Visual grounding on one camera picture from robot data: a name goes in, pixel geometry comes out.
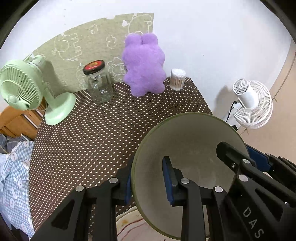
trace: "glass jar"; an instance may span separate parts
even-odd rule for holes
[[[87,86],[96,104],[108,102],[113,97],[112,83],[105,62],[96,60],[83,68],[84,74],[88,77]]]

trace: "red and black lid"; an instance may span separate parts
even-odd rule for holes
[[[84,68],[83,68],[83,73],[85,75],[90,75],[90,74],[94,74],[100,70],[102,70],[105,67],[105,62],[104,60],[96,60],[93,61],[89,64],[87,64]]]

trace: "plaid blanket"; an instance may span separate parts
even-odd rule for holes
[[[0,172],[0,205],[11,224],[26,233],[34,235],[29,207],[29,166],[33,141],[25,141],[15,146],[7,154]]]

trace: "tiled floor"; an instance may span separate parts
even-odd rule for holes
[[[281,155],[296,163],[296,62],[273,104],[269,122],[259,129],[246,130],[241,137],[264,153]]]

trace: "polka dot tablecloth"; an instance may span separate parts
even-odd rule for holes
[[[133,97],[125,83],[113,86],[114,97],[95,104],[88,90],[76,92],[76,104],[61,123],[43,118],[31,158],[29,200],[36,229],[76,186],[100,185],[126,165],[145,135],[162,120],[183,112],[212,114],[190,78],[174,91],[165,81],[161,94]],[[117,215],[134,206],[116,207]],[[90,220],[93,224],[95,207]]]

